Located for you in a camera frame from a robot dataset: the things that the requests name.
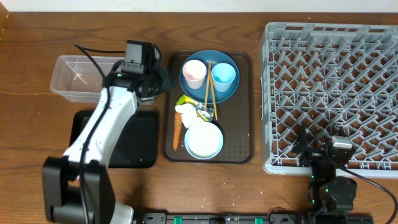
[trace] pink cup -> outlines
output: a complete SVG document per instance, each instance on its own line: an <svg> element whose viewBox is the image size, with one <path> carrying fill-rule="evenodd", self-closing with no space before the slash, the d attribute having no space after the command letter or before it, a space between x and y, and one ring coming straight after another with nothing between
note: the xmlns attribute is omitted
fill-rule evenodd
<svg viewBox="0 0 398 224"><path fill-rule="evenodd" d="M182 67L182 74L190 88L200 88L205 81L206 65L199 60L191 60Z"/></svg>

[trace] blue plate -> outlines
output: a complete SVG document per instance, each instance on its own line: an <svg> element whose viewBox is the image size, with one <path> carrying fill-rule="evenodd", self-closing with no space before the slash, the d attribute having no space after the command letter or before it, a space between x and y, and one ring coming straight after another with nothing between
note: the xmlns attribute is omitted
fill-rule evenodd
<svg viewBox="0 0 398 224"><path fill-rule="evenodd" d="M209 60L211 60L211 67L214 68L214 66L216 66L219 63L228 63L230 65L232 65L232 67L234 67L235 71L236 71L236 77L234 79L234 81L231 84L231 87L225 91L225 92L219 92L217 90L215 90L215 96L216 96L216 103L221 103L222 101L228 99L230 96L232 96L232 94L234 94L234 92L236 91L236 89L238 88L239 85L239 69L238 66L236 65L236 63L234 62L234 60L224 54L223 52L219 52L217 50L202 50L199 52L194 53L193 55L189 56L189 58L187 58L184 61L184 64L181 66L181 70L180 70L180 84L182 87L182 90L184 91L185 94L187 94L190 98L199 101L201 103L205 102L205 96L206 96L206 84L207 84L207 76L208 74L206 74L205 77L205 81L203 82L203 85L199 88L199 89L192 89L188 86L187 81L185 81L184 75L182 74L182 67L185 65L185 63L187 61L190 60L199 60L201 62L203 62L206 65L207 70L209 70ZM213 103L213 97L211 94L211 86L209 84L209 95L208 95L208 99L207 99L207 103L211 104Z"/></svg>

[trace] clear plastic bin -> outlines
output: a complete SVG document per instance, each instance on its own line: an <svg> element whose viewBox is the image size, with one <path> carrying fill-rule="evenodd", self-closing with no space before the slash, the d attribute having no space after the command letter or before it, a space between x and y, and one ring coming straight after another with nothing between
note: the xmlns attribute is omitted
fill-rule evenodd
<svg viewBox="0 0 398 224"><path fill-rule="evenodd" d="M105 75L121 57L93 57ZM52 74L50 90L71 102L98 103L102 90L102 78L86 56L59 56Z"/></svg>

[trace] orange carrot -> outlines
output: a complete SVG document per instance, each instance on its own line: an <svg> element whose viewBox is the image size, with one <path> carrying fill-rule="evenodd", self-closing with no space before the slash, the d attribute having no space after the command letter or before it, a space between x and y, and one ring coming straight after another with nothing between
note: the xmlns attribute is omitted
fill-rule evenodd
<svg viewBox="0 0 398 224"><path fill-rule="evenodd" d="M180 142L181 128L182 128L181 114L178 112L175 112L175 114L174 114L174 134L173 134L174 150L177 150L178 143Z"/></svg>

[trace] wooden chopstick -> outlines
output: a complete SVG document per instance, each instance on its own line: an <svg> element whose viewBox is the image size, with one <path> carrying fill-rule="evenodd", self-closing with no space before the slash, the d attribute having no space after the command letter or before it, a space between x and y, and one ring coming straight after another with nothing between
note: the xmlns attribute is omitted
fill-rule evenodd
<svg viewBox="0 0 398 224"><path fill-rule="evenodd" d="M211 70L210 70L210 73L209 73L209 77L210 77L210 85L211 85L211 94L213 95L214 113L216 115L216 120L218 120L217 108L216 108L216 95L214 94L214 86L213 86L213 78L211 77Z"/></svg>
<svg viewBox="0 0 398 224"><path fill-rule="evenodd" d="M207 84L206 84L206 98L205 98L205 111L207 109L207 98L209 96L209 81L210 81L210 74L211 74L211 60L209 60L209 71L207 72Z"/></svg>

